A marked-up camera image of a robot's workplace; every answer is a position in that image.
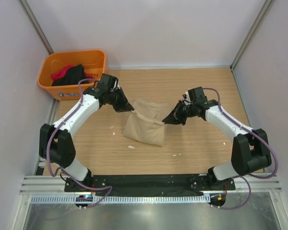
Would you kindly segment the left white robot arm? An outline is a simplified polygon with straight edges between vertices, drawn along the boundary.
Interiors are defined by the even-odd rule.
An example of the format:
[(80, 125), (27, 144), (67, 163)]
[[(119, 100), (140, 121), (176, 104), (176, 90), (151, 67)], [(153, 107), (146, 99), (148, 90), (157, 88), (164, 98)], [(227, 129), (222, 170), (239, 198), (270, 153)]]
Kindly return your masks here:
[(55, 177), (61, 171), (83, 192), (94, 190), (93, 178), (91, 171), (76, 158), (74, 135), (93, 113), (106, 104), (118, 113), (134, 110), (117, 77), (102, 74), (93, 82), (93, 86), (79, 90), (80, 99), (69, 112), (52, 125), (44, 124), (39, 134), (39, 156), (46, 160), (50, 175)]

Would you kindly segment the beige t shirt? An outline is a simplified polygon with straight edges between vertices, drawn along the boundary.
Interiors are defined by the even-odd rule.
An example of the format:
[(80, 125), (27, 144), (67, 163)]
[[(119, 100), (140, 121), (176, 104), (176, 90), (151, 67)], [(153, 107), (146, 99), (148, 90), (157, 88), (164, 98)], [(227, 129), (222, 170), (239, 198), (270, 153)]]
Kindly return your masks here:
[(123, 136), (142, 143), (163, 146), (167, 125), (162, 121), (172, 108), (167, 103), (151, 103), (141, 99), (133, 102)]

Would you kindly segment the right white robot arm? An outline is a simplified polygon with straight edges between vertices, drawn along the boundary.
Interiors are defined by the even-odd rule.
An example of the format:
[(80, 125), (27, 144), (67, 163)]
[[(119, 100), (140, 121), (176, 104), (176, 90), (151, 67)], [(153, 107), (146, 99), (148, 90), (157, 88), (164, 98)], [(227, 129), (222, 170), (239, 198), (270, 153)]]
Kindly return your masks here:
[(221, 106), (220, 99), (209, 100), (203, 87), (188, 90), (163, 123), (185, 125), (188, 118), (200, 117), (213, 124), (232, 141), (230, 161), (207, 171), (207, 185), (219, 189), (224, 181), (250, 175), (272, 164), (272, 150), (262, 129), (244, 125)]

